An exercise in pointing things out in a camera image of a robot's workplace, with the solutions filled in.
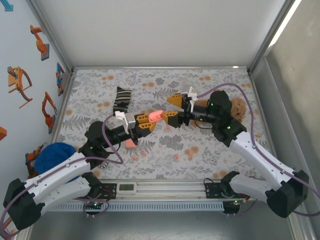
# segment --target stuffed animal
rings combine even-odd
[[[240,97],[230,100],[232,102],[231,116],[234,117],[239,123],[242,123],[243,117],[246,114],[246,103]],[[206,107],[208,100],[198,100],[196,105]]]

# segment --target pink toy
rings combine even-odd
[[[152,122],[160,123],[163,120],[163,118],[161,116],[161,114],[163,112],[164,111],[162,111],[162,110],[151,112],[149,114],[149,122],[150,123],[152,123]]]
[[[170,127],[170,125],[167,125],[163,131],[164,131],[164,132],[171,132],[171,127]]]
[[[124,146],[126,149],[134,149],[136,147],[136,145],[134,144],[134,142],[132,141],[132,139],[128,139],[124,142]]]

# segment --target small display screen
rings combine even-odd
[[[121,184],[119,187],[120,191],[133,191],[135,185],[133,184]]]

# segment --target black and white sock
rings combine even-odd
[[[121,87],[116,88],[116,98],[113,105],[113,112],[127,112],[131,99],[131,90],[125,90]]]

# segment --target floral fabric surface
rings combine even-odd
[[[67,103],[58,142],[76,149],[86,141],[85,132],[94,121],[104,121],[112,114],[117,87],[131,90],[129,113],[151,113],[156,110],[180,111],[166,99],[187,92],[192,86],[198,95],[222,83],[240,85],[254,111],[254,135],[267,148],[264,127],[251,80],[246,69],[109,69],[78,70]],[[235,87],[223,87],[230,99],[243,98]],[[250,130],[250,113],[242,124]],[[109,128],[121,125],[114,117]],[[211,130],[200,129],[192,122],[189,126],[173,128],[164,121],[157,123],[152,134],[139,140],[136,148],[119,149],[124,164],[110,163],[106,168],[96,168],[100,179],[204,179],[224,177],[235,170],[247,176],[262,178],[240,155],[218,142]],[[116,160],[115,154],[110,159]]]

